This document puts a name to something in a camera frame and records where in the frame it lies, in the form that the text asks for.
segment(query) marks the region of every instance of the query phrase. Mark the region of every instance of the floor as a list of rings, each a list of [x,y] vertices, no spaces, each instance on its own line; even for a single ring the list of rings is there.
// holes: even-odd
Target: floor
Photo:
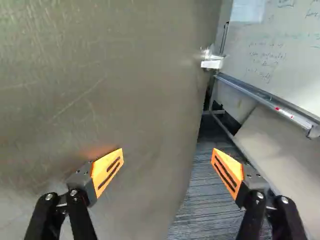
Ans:
[[[210,115],[202,116],[189,188],[169,228],[167,240],[236,239],[244,211],[239,210],[210,160],[212,149],[243,162],[239,150]],[[260,239],[271,239],[267,222]]]

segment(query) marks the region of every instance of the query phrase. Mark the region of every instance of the red marker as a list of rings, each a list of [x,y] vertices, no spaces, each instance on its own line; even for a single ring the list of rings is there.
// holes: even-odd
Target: red marker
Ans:
[[[282,113],[283,115],[285,115],[286,117],[290,118],[290,119],[293,119],[295,116],[292,115],[291,113],[285,111],[285,110],[282,110],[281,108],[279,107],[275,107],[274,108],[275,110],[277,110],[279,113]]]

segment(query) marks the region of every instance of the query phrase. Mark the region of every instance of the gray wall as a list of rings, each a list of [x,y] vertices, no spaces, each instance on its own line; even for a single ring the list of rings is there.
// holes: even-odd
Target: gray wall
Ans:
[[[164,239],[189,181],[219,0],[1,1],[0,238],[110,145],[124,167],[91,209],[100,239]],[[71,239],[70,227],[62,239]]]

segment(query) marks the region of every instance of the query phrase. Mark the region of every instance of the metal frame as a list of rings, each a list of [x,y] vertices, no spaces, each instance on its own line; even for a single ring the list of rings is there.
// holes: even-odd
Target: metal frame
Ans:
[[[277,112],[284,118],[294,122],[304,130],[306,130],[306,136],[310,139],[320,137],[320,118],[314,114],[305,111],[304,109],[280,98],[269,92],[263,91],[255,86],[240,81],[227,74],[219,72],[214,76],[215,79],[237,89],[238,91],[253,98],[260,104],[268,107],[269,109]],[[210,104],[213,103],[213,89],[211,93]]]

